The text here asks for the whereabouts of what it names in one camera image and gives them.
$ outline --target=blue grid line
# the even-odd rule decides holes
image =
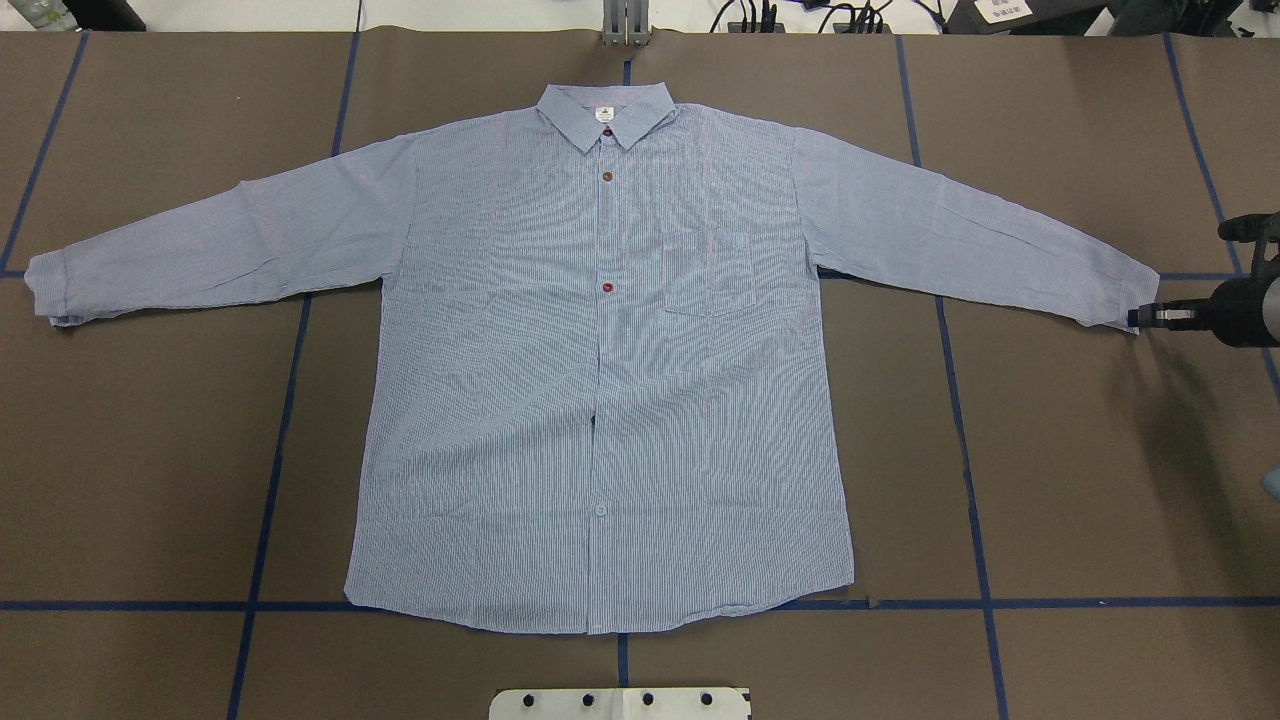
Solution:
[[[841,273],[840,270],[832,270],[831,268],[818,268],[818,277],[822,279],[845,279],[852,281],[858,279],[847,273]],[[1248,277],[1243,273],[1160,273],[1161,281],[1172,282],[1221,282],[1221,281],[1234,281],[1238,278]]]
[[[241,692],[244,689],[244,670],[248,666],[248,650],[253,639],[253,621],[257,615],[257,598],[262,588],[262,570],[266,566],[266,546],[271,538],[271,520],[275,515],[275,498],[280,489],[280,470],[284,466],[284,438],[289,432],[293,415],[293,398],[297,391],[298,365],[302,359],[302,341],[307,336],[307,320],[311,316],[311,293],[302,299],[302,311],[298,314],[298,332],[293,341],[293,360],[289,364],[289,380],[284,391],[284,409],[280,411],[280,429],[275,437],[275,456],[271,460],[271,479],[266,488],[266,502],[262,509],[262,527],[257,536],[257,552],[253,557],[253,577],[250,582],[248,602],[244,609],[244,625],[241,629],[239,652],[236,656],[236,675],[232,680],[230,700],[227,706],[228,720],[239,714]]]
[[[13,225],[9,227],[9,238],[5,240],[4,250],[0,250],[0,270],[9,266],[9,256],[13,255],[13,246],[18,242],[18,231],[22,229],[22,220],[27,215],[27,204],[36,191],[36,178],[40,177],[40,168],[45,164],[49,146],[54,141],[54,131],[58,129],[58,120],[63,117],[63,108],[67,106],[67,96],[70,95],[72,82],[76,81],[76,72],[79,70],[79,61],[84,56],[84,46],[88,45],[91,31],[81,33],[79,42],[76,44],[76,55],[72,56],[72,67],[67,70],[67,79],[63,81],[63,91],[58,95],[58,104],[54,105],[54,114],[49,118],[49,127],[45,128],[45,138],[40,142],[40,151],[36,152],[36,161],[31,165],[31,174],[27,177],[27,187],[22,191],[22,200],[18,201],[18,213],[14,214]]]
[[[630,635],[627,633],[618,633],[618,687],[630,688],[631,687],[631,659],[627,656],[630,652]]]
[[[1183,123],[1187,126],[1187,135],[1192,140],[1192,149],[1196,151],[1196,163],[1199,164],[1201,177],[1204,179],[1204,187],[1208,190],[1210,200],[1213,204],[1213,217],[1219,223],[1226,219],[1222,213],[1222,204],[1219,202],[1217,186],[1213,184],[1213,174],[1208,169],[1208,160],[1204,159],[1204,152],[1201,149],[1199,135],[1196,132],[1196,122],[1192,119],[1190,106],[1187,104],[1187,92],[1183,90],[1183,74],[1178,69],[1178,54],[1174,53],[1174,41],[1170,33],[1164,35],[1165,38],[1165,58],[1169,59],[1169,72],[1174,77],[1174,90],[1178,91],[1178,106],[1183,111]],[[1235,268],[1236,274],[1243,273],[1240,265],[1240,255],[1235,249],[1234,242],[1226,242],[1226,252],[1231,258],[1231,266]],[[1262,366],[1267,372],[1267,380],[1271,382],[1271,392],[1276,396],[1276,402],[1280,402],[1280,373],[1276,372],[1275,360],[1271,357],[1271,352],[1266,348],[1261,348],[1258,352],[1262,355]]]
[[[1199,135],[1196,133],[1196,123],[1192,122],[1192,110],[1187,105],[1187,92],[1183,90],[1183,73],[1178,69],[1178,58],[1174,54],[1174,41],[1170,33],[1164,33],[1165,58],[1169,60],[1169,72],[1174,78],[1174,91],[1178,92],[1178,106],[1183,111],[1183,124],[1187,126],[1187,136],[1192,141],[1192,151],[1196,152],[1196,164],[1199,165],[1201,177],[1204,179],[1204,188],[1208,190],[1208,200],[1213,205],[1213,217],[1221,223],[1226,218],[1222,215],[1222,204],[1217,199],[1217,187],[1213,184],[1213,176],[1208,172],[1208,161],[1204,160],[1204,151],[1201,149]],[[1226,242],[1226,251],[1231,256],[1231,268],[1236,273],[1240,269],[1240,258],[1235,252],[1235,243]]]
[[[1160,279],[1162,281],[1188,281],[1188,282],[1194,282],[1194,281],[1221,282],[1221,281],[1234,281],[1244,277],[1248,275],[1240,273],[1160,273]]]
[[[1092,610],[1100,607],[1280,607],[1280,596],[1243,597],[1047,597],[993,600],[997,610]]]
[[[922,168],[920,145],[915,132],[915,111],[911,106],[911,82],[906,70],[906,47],[902,36],[893,36],[897,47],[897,72],[902,81],[902,108],[906,114],[906,133],[911,141],[911,161]],[[969,441],[964,432],[964,414],[960,410],[960,389],[956,383],[955,359],[951,354],[951,332],[947,328],[946,309],[942,297],[933,297],[938,313],[938,333],[942,340],[942,359],[947,373],[947,389],[951,393],[951,414],[956,436],[960,441],[965,492],[969,496],[969,534],[973,539],[973,559],[978,568],[978,591],[982,594],[982,619],[987,630],[987,655],[991,659],[991,680],[996,693],[996,711],[1000,720],[1009,720],[1009,701],[1005,697],[1005,671],[1000,662],[1000,639],[996,634],[996,612],[991,606],[991,583],[987,578],[987,557],[982,546],[982,524],[978,520],[978,493],[973,484],[973,466],[969,462]]]
[[[982,610],[980,600],[792,600],[774,610]]]
[[[911,108],[911,83],[906,74],[906,47],[902,45],[902,36],[893,36],[893,46],[897,49],[897,77],[902,82],[902,110],[906,113],[906,137],[911,142],[911,164],[923,168],[920,164],[920,142],[915,135],[915,110]]]
[[[342,152],[342,132],[347,122],[347,104],[351,100],[352,78],[356,73],[356,54],[360,49],[360,8],[357,8],[357,29],[351,33],[351,49],[347,53],[347,73],[343,78],[342,100],[338,104],[338,119],[333,132],[333,145],[330,156]],[[271,479],[268,483],[266,503],[262,509],[262,527],[257,537],[257,553],[253,559],[253,577],[250,582],[248,607],[244,610],[244,625],[241,629],[239,652],[236,657],[236,674],[232,679],[230,698],[227,703],[227,720],[236,720],[239,715],[241,694],[244,691],[244,671],[248,669],[248,652],[253,641],[253,623],[257,616],[259,593],[262,588],[262,570],[266,566],[266,547],[271,539],[271,520],[275,514],[275,500],[280,489],[280,471],[284,466],[284,439],[289,432],[289,420],[293,415],[293,398],[297,391],[298,365],[302,360],[302,342],[307,336],[307,323],[311,318],[311,297],[307,292],[302,296],[302,311],[298,314],[298,332],[293,342],[293,359],[289,364],[289,379],[284,391],[284,409],[280,411],[280,429],[275,437],[275,456],[271,460]]]
[[[191,600],[0,600],[3,612],[243,612],[247,602]]]
[[[902,600],[792,600],[769,612],[878,612],[937,610],[1107,610],[1124,607],[1280,607],[1280,596],[1134,596],[1134,597],[1010,597]],[[0,612],[244,612],[243,601],[198,600],[3,600]],[[252,603],[255,612],[388,614],[389,610],[352,605],[344,600],[283,600]],[[627,678],[628,635],[618,635],[620,679]]]

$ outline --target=black cable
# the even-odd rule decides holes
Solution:
[[[869,1],[858,9],[858,19],[855,19],[852,24],[845,28],[845,32],[855,32],[859,35],[865,35],[868,24],[872,24],[872,4]]]
[[[856,13],[858,9],[850,5],[849,3],[840,3],[837,5],[831,5],[831,9],[827,10],[827,17],[822,18],[822,24],[818,26],[818,35],[822,35],[822,31],[827,29],[827,20],[829,20],[831,15],[835,15],[836,10],[840,10],[841,8],[849,10],[849,24],[850,26],[854,24],[854,13]]]
[[[760,32],[773,32],[778,27],[778,4],[769,4],[769,0],[764,0],[764,15],[760,20]]]
[[[707,32],[716,32],[716,26],[718,26],[719,24],[719,19],[724,17],[724,10],[728,10],[730,5],[732,5],[732,4],[733,4],[733,0],[728,0],[728,3],[724,3],[723,5],[721,5],[721,12],[716,13],[716,19],[712,20],[712,29],[709,29]]]
[[[911,0],[911,3],[915,3],[916,5],[924,8],[924,12],[928,13],[929,17],[933,18],[933,22],[938,26],[938,31],[942,32],[943,35],[946,35],[946,32],[947,32],[947,18],[942,14],[942,0],[938,0],[938,9],[937,10],[934,10],[933,8],[925,5],[923,3],[923,0]]]
[[[884,0],[883,5],[881,5],[879,8],[876,8],[876,18],[877,18],[876,19],[876,31],[874,31],[876,35],[879,35],[879,33],[884,32],[884,12],[883,10],[884,10],[884,8],[888,8],[892,4],[893,4],[893,0]]]

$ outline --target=shirt pocket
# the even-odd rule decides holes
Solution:
[[[723,315],[755,305],[745,232],[676,232],[662,238],[662,304],[669,313]]]

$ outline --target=long-sleeve button-up shirt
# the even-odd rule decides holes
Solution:
[[[381,278],[347,597],[644,632],[854,580],[817,266],[1124,327],[1157,274],[1056,220],[657,86],[403,135],[40,255],[36,313]]]

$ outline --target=light blue shirt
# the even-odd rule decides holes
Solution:
[[[1044,215],[662,85],[550,86],[41,255],[26,279],[74,325],[381,278],[347,597],[607,633],[854,580],[818,265],[1117,328],[1157,284]]]

